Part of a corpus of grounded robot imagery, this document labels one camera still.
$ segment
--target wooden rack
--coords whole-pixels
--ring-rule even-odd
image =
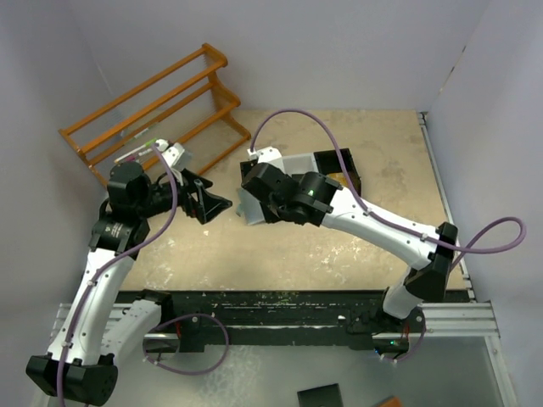
[[[109,128],[106,132],[94,138],[93,140],[85,144],[84,146],[77,145],[77,143],[72,138],[72,135],[76,131],[79,131],[81,128],[93,122],[95,119],[108,113],[111,109],[119,106],[121,103],[128,101],[130,98],[133,98],[141,91],[147,89],[148,87],[152,86],[154,83],[165,78],[172,72],[179,70],[182,66],[188,64],[189,62],[195,60],[196,58],[202,55],[206,58],[207,61],[209,61],[208,66],[205,70],[200,71],[197,75],[193,76],[187,81],[184,81],[181,85],[175,87],[174,89],[172,89],[165,95],[156,99],[154,102],[148,104],[143,109],[139,110],[137,113],[131,115],[127,119],[124,119],[120,123]],[[106,179],[96,169],[96,165],[98,163],[101,163],[102,161],[107,159],[109,156],[111,156],[112,154],[116,153],[121,148],[123,148],[140,131],[143,131],[144,129],[149,128],[151,125],[155,123],[160,123],[162,120],[171,116],[177,110],[181,109],[183,106],[186,106],[187,104],[192,102],[194,99],[200,97],[207,91],[210,91],[211,96],[213,97],[215,113],[211,115],[210,117],[208,117],[207,119],[205,119],[204,121],[197,124],[190,131],[183,134],[181,137],[177,139],[177,141],[180,143],[187,142],[188,140],[195,137],[201,131],[203,131],[204,129],[206,129],[207,127],[209,127],[211,124],[213,124],[214,122],[218,120],[223,120],[224,122],[226,122],[230,127],[232,127],[236,132],[239,133],[241,138],[238,141],[236,141],[233,145],[231,145],[229,148],[227,148],[222,153],[220,153],[217,157],[212,159],[208,164],[200,168],[199,174],[201,175],[205,173],[207,170],[209,170],[213,165],[218,163],[221,159],[225,158],[229,153],[231,153],[237,147],[239,147],[244,142],[250,139],[249,131],[245,129],[242,125],[240,125],[231,115],[232,110],[235,109],[240,104],[238,96],[236,96],[233,92],[231,92],[224,85],[222,85],[216,73],[218,69],[227,66],[227,64],[228,64],[227,57],[223,53],[213,48],[210,44],[205,43],[202,45],[202,47],[199,50],[195,51],[194,53],[191,53],[190,55],[176,62],[169,68],[166,68],[165,70],[161,71],[157,75],[152,76],[151,78],[147,79],[142,84],[134,87],[129,92],[125,93],[124,95],[121,95],[117,99],[107,103],[102,108],[88,115],[85,119],[78,121],[77,123],[75,123],[74,125],[71,125],[70,127],[66,129],[60,129],[59,133],[69,143],[69,145],[76,151],[77,155],[88,166],[91,172],[100,180],[100,182],[104,186],[106,186],[107,185]],[[139,125],[136,129],[131,130],[128,134],[121,137],[120,140],[116,141],[113,145],[107,147],[101,153],[98,153],[94,155],[93,157],[89,157],[89,153],[91,153],[93,150],[103,145],[104,143],[106,143],[107,141],[115,137],[116,135],[119,135],[122,131],[127,129],[129,126],[134,125],[134,123],[141,120],[143,117],[145,117],[149,113],[153,112],[154,110],[156,110],[163,104],[169,102],[174,97],[180,95],[182,92],[186,91],[188,88],[204,80],[205,78],[207,78],[207,82],[205,82],[200,88],[196,89],[194,92],[190,93],[179,102],[174,103],[168,109],[159,113],[158,115],[153,117],[151,120],[148,120],[144,124]],[[158,161],[159,161],[158,158],[153,156],[152,158],[143,162],[142,166],[145,170],[148,170],[151,166],[157,164]]]

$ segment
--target gray wall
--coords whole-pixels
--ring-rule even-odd
[[[209,42],[245,108],[427,110],[489,0],[70,2],[114,93]]]
[[[23,406],[26,361],[74,295],[104,197],[57,129],[110,96],[65,0],[0,4],[0,394]]]
[[[493,0],[445,90],[428,131],[461,237],[496,217],[528,224],[506,254],[467,256],[478,300],[492,300],[522,406],[543,397],[543,2]],[[505,243],[514,227],[480,246]]]

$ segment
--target robotic arm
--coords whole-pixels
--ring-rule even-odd
[[[281,154],[275,148],[251,153],[258,163],[244,177],[242,188],[268,207],[278,218],[299,225],[311,223],[345,231],[383,248],[407,263],[407,272],[389,287],[383,298],[384,318],[404,320],[422,301],[440,302],[445,296],[453,251],[419,240],[373,219],[364,212],[347,188],[316,172],[296,181],[284,174]],[[396,224],[454,244],[457,229],[418,224],[372,203],[373,211]]]
[[[231,201],[205,190],[212,185],[210,181],[184,168],[190,155],[181,144],[158,140],[156,145],[176,178],[178,206],[188,216],[204,224],[232,206]],[[70,312],[47,354],[32,356],[26,367],[26,374],[44,393],[56,396],[59,361],[67,349],[64,397],[92,405],[103,405],[109,399],[119,366],[141,344],[144,335],[173,317],[169,294],[144,290],[115,327],[106,332],[120,285],[133,267],[138,251],[116,261],[94,279],[97,271],[114,257],[143,243],[149,233],[147,218],[171,209],[172,202],[170,184],[161,184],[160,179],[151,183],[137,161],[116,165],[110,172],[107,189],[109,198],[101,205],[99,219],[92,228],[86,270]],[[93,286],[90,293],[88,286]],[[82,308],[77,310],[82,299]],[[68,340],[66,332],[75,318],[76,329]]]

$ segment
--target beige table surface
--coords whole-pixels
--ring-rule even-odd
[[[269,113],[240,110],[235,117],[253,132]],[[414,111],[313,113],[342,148],[350,148],[365,199],[416,222],[438,226],[445,220]],[[174,120],[160,126],[162,137],[173,138],[179,129]],[[213,125],[186,145],[195,155],[191,166],[198,168],[236,137],[225,125]],[[270,145],[283,155],[332,148],[320,127],[299,114],[282,114],[266,125],[256,147]],[[210,191],[231,199],[233,206],[207,225],[180,210],[165,234],[139,254],[123,290],[384,289],[403,274],[402,261],[343,232],[289,223],[246,226],[235,213],[239,162],[246,159],[241,147],[206,174],[215,183]],[[151,219],[151,233],[166,218]],[[464,288],[459,270],[451,273],[448,288]]]

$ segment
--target floor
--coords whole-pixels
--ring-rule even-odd
[[[251,133],[271,112],[238,110],[236,119]],[[414,111],[315,111],[350,148],[369,202],[416,222],[438,226],[446,220],[417,114]],[[182,134],[175,115],[157,125],[160,137]],[[197,169],[238,135],[224,124],[210,127],[186,144]],[[310,119],[283,114],[271,120],[256,147],[272,145],[283,155],[328,150],[325,133]],[[229,198],[232,208],[207,225],[179,213],[154,244],[142,250],[122,289],[302,290],[384,289],[404,272],[396,257],[339,231],[288,223],[245,225],[238,205],[239,148],[205,176],[211,192]],[[152,233],[167,214],[149,221]],[[449,289],[465,288],[459,270]]]

